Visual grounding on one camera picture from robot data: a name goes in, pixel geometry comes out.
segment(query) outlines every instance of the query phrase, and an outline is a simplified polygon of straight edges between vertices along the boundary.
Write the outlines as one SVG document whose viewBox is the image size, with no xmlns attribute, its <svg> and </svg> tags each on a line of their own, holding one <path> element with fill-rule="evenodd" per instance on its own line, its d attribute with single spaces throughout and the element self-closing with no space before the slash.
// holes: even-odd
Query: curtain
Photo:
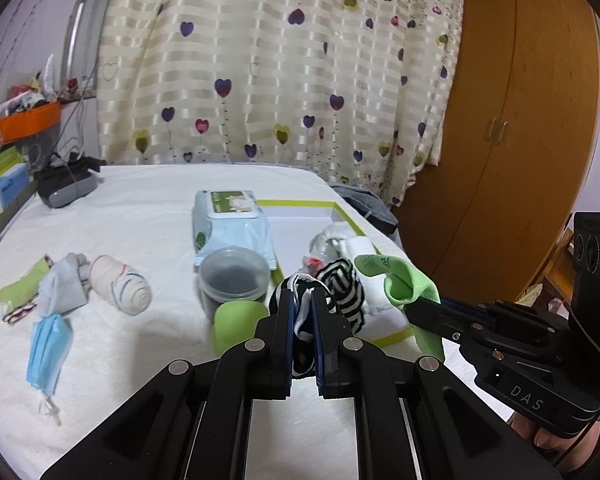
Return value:
<svg viewBox="0 0 600 480">
<path fill-rule="evenodd" d="M 398 204 L 437 164 L 462 0 L 110 0 L 110 164 L 307 168 Z"/>
</svg>

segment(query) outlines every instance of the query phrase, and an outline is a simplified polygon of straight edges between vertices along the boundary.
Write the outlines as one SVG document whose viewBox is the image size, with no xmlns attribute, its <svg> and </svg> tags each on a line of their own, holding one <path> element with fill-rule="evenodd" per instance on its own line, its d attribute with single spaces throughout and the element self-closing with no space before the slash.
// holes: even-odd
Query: tissue box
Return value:
<svg viewBox="0 0 600 480">
<path fill-rule="evenodd" d="M 0 214 L 28 184 L 27 165 L 22 162 L 0 174 Z"/>
</svg>

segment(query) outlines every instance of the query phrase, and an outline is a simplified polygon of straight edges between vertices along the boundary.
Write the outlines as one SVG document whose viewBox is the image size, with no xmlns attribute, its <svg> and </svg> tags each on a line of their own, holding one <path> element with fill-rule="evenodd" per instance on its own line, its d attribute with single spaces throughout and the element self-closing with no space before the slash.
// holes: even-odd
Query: screw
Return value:
<svg viewBox="0 0 600 480">
<path fill-rule="evenodd" d="M 362 348 L 362 341 L 360 341 L 360 339 L 358 339 L 357 337 L 347 337 L 342 342 L 342 345 L 347 350 L 357 351 L 357 350 L 360 350 Z"/>
<path fill-rule="evenodd" d="M 180 359 L 171 362 L 169 365 L 169 373 L 171 375 L 182 375 L 187 370 L 189 370 L 189 363 Z"/>
<path fill-rule="evenodd" d="M 257 337 L 255 337 L 253 339 L 249 339 L 244 344 L 244 347 L 249 352 L 259 352 L 260 350 L 262 350 L 264 348 L 264 341 L 262 339 L 258 339 Z"/>
<path fill-rule="evenodd" d="M 435 372 L 440 366 L 440 361 L 438 361 L 435 357 L 425 355 L 418 361 L 418 364 L 420 365 L 420 368 L 426 370 L 427 372 Z"/>
</svg>

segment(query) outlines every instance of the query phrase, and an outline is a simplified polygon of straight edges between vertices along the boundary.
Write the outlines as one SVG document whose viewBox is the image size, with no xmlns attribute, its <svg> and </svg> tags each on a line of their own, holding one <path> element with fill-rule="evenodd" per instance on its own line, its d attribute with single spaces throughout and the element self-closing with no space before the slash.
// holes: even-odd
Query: wooden wardrobe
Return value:
<svg viewBox="0 0 600 480">
<path fill-rule="evenodd" d="M 394 210 L 405 252 L 441 294 L 524 291 L 586 175 L 599 92 L 586 0 L 464 0 L 440 164 Z"/>
</svg>

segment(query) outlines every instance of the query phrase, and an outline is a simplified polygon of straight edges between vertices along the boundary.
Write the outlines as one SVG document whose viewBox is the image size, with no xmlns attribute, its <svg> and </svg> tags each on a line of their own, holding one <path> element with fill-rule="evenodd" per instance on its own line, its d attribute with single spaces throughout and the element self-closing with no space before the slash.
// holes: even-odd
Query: blue face mask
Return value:
<svg viewBox="0 0 600 480">
<path fill-rule="evenodd" d="M 27 383 L 51 397 L 60 368 L 71 348 L 73 333 L 59 314 L 34 323 L 27 366 Z"/>
</svg>

